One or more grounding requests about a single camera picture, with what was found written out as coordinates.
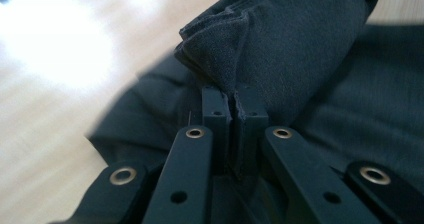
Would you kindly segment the dark pleated skirt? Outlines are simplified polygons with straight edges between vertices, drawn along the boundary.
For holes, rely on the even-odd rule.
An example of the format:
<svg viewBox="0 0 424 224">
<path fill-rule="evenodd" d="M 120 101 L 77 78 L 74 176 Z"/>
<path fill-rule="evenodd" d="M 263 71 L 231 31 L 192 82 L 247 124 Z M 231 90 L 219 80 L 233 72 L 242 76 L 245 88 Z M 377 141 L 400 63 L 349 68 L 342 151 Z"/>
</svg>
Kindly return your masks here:
<svg viewBox="0 0 424 224">
<path fill-rule="evenodd" d="M 91 135 L 107 162 L 83 224 L 424 224 L 424 24 L 377 26 L 378 0 L 220 0 L 187 24 Z M 234 94 L 269 117 L 258 172 L 232 169 Z M 202 88 L 231 114 L 212 170 Z"/>
</svg>

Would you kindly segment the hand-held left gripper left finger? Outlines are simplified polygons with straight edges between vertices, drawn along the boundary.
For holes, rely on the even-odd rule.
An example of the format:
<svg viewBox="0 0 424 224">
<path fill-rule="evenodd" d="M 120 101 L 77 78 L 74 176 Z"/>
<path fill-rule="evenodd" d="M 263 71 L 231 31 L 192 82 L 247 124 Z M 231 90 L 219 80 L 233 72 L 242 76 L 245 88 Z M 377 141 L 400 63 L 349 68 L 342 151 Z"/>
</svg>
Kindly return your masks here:
<svg viewBox="0 0 424 224">
<path fill-rule="evenodd" d="M 213 133 L 212 170 L 215 175 L 225 173 L 231 121 L 227 96 L 216 87 L 203 87 L 202 124 Z"/>
</svg>

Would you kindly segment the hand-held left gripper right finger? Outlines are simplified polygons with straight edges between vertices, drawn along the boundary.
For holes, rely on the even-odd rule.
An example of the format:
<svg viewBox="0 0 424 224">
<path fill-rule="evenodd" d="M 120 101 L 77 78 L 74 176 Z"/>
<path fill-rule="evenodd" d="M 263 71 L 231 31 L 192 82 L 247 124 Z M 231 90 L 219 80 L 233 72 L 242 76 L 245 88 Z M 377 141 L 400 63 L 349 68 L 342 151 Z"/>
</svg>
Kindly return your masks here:
<svg viewBox="0 0 424 224">
<path fill-rule="evenodd" d="M 269 117 L 258 92 L 247 84 L 239 84 L 234 94 L 234 145 L 232 169 L 237 178 L 258 172 L 257 149 Z"/>
</svg>

